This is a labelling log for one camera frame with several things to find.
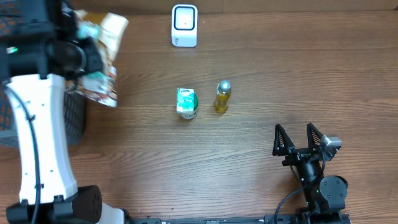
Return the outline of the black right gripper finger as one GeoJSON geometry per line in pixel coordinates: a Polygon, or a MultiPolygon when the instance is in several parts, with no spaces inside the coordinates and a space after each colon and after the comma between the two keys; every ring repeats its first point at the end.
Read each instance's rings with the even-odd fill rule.
{"type": "Polygon", "coordinates": [[[285,132],[285,129],[277,124],[275,126],[275,139],[274,146],[272,150],[273,156],[287,156],[295,149],[295,145],[285,132]]]}
{"type": "Polygon", "coordinates": [[[323,134],[312,124],[307,124],[307,142],[310,148],[320,145],[323,134]]]}

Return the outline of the brown snack bag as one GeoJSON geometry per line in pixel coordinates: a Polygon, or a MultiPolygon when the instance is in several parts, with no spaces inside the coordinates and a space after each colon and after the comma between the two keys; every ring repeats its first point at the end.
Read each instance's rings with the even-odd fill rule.
{"type": "Polygon", "coordinates": [[[116,93],[116,68],[113,62],[118,54],[124,31],[129,24],[129,21],[124,17],[112,12],[88,12],[85,10],[76,10],[75,15],[79,22],[92,22],[98,24],[101,28],[100,41],[103,43],[106,52],[106,68],[104,74],[108,78],[107,90],[105,93],[97,93],[88,91],[80,85],[80,78],[73,81],[66,81],[66,90],[68,92],[77,92],[84,97],[101,103],[109,107],[116,107],[118,103],[118,96],[116,93]]]}

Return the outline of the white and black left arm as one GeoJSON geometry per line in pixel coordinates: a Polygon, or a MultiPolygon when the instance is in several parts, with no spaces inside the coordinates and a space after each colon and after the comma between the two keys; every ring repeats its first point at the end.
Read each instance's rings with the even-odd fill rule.
{"type": "Polygon", "coordinates": [[[1,80],[19,138],[19,201],[9,223],[129,223],[127,211],[103,202],[98,186],[78,186],[64,120],[68,80],[99,72],[92,38],[77,35],[68,1],[19,1],[16,25],[1,37],[1,80]]]}

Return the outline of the tissue pack white green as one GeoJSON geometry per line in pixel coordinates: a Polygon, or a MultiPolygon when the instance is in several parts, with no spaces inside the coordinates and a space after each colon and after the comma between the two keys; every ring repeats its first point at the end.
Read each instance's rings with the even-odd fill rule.
{"type": "Polygon", "coordinates": [[[177,113],[192,113],[194,111],[194,89],[178,88],[176,99],[177,113]]]}

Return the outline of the teal snack packet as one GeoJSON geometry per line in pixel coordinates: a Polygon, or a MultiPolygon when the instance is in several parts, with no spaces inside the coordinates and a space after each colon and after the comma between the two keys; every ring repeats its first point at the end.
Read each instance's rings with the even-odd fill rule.
{"type": "Polygon", "coordinates": [[[100,41],[102,28],[92,22],[79,22],[78,36],[91,37],[94,40],[96,49],[99,52],[103,68],[99,72],[89,73],[80,78],[80,85],[88,90],[97,93],[105,93],[107,90],[108,78],[104,74],[106,68],[106,52],[103,43],[100,41]]]}

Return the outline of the yellow oil bottle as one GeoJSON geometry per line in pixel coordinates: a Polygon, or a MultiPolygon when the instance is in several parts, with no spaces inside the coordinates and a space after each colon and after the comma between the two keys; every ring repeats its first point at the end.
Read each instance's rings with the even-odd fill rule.
{"type": "Polygon", "coordinates": [[[232,85],[229,80],[222,80],[219,82],[214,102],[214,109],[217,113],[225,113],[227,111],[231,90],[232,85]]]}

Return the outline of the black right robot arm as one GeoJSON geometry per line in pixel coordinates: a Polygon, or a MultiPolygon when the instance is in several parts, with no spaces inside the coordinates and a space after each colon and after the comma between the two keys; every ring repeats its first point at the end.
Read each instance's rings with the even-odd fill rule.
{"type": "Polygon", "coordinates": [[[341,149],[337,136],[322,134],[312,123],[307,124],[306,148],[296,148],[281,124],[275,126],[272,155],[283,156],[282,165],[289,167],[300,181],[301,187],[284,197],[273,215],[265,216],[268,223],[343,224],[350,223],[343,215],[348,182],[341,176],[325,176],[326,163],[341,149]],[[292,215],[281,215],[283,204],[294,195],[303,192],[306,206],[296,209],[292,215]]]}

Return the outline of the green lid jar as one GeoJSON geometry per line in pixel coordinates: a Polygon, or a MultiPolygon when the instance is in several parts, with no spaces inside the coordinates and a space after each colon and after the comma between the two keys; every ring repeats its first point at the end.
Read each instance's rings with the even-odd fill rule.
{"type": "Polygon", "coordinates": [[[180,103],[181,109],[185,111],[179,111],[179,115],[184,119],[193,119],[198,114],[198,97],[193,94],[193,100],[190,102],[186,101],[186,98],[180,103]]]}

